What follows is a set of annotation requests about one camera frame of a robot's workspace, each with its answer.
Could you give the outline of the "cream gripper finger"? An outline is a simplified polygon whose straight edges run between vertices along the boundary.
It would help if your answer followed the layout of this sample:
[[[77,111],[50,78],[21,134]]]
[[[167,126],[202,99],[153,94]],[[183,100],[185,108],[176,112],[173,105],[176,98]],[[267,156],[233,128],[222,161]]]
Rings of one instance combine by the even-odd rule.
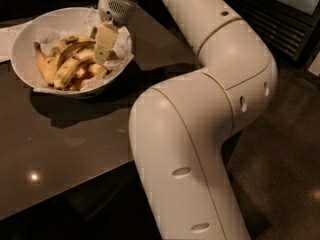
[[[118,38],[118,28],[110,22],[99,25],[94,48],[94,61],[103,65],[106,61],[117,59],[113,47]]]

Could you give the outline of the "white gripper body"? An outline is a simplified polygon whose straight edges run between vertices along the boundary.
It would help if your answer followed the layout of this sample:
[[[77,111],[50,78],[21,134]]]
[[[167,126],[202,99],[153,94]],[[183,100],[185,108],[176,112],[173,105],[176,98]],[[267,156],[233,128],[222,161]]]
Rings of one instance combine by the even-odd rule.
[[[98,12],[102,22],[126,25],[136,7],[137,0],[99,0]]]

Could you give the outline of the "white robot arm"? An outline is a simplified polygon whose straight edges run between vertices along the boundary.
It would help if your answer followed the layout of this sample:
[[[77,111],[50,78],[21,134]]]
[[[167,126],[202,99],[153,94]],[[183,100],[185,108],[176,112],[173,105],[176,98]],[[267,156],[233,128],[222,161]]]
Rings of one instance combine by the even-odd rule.
[[[129,117],[133,159],[163,240],[251,240],[223,143],[268,107],[276,62],[223,0],[162,0],[201,67],[144,91]],[[137,0],[99,0],[124,25]]]

